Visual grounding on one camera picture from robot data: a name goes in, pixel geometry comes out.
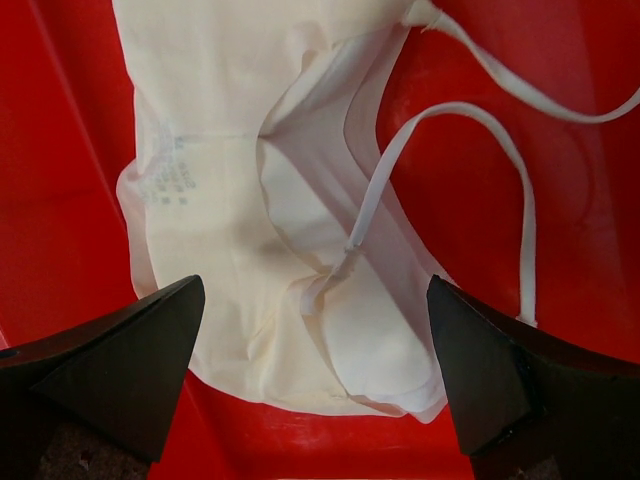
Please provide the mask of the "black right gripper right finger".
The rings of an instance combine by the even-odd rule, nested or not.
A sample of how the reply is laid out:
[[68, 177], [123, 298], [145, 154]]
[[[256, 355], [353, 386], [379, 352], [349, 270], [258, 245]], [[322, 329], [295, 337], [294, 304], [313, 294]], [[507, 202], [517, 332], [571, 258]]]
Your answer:
[[638, 478], [638, 365], [508, 317], [438, 276], [426, 298], [475, 478]]

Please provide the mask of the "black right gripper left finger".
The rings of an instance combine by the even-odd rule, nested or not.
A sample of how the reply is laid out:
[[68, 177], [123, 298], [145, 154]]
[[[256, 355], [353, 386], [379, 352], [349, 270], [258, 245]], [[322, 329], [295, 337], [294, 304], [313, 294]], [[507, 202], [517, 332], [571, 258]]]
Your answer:
[[2, 478], [146, 478], [162, 457], [204, 304], [192, 275], [2, 350]]

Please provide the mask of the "beige bra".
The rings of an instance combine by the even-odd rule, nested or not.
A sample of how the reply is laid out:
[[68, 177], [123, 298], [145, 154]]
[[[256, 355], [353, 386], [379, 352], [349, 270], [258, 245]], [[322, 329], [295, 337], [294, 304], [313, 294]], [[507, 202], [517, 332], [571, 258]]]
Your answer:
[[136, 156], [117, 197], [132, 283], [197, 274], [190, 361], [243, 400], [320, 415], [412, 415], [447, 398], [426, 290], [445, 271], [390, 186], [418, 126], [389, 146], [375, 120], [411, 28], [466, 47], [504, 91], [572, 110], [512, 72], [429, 1], [117, 1]]

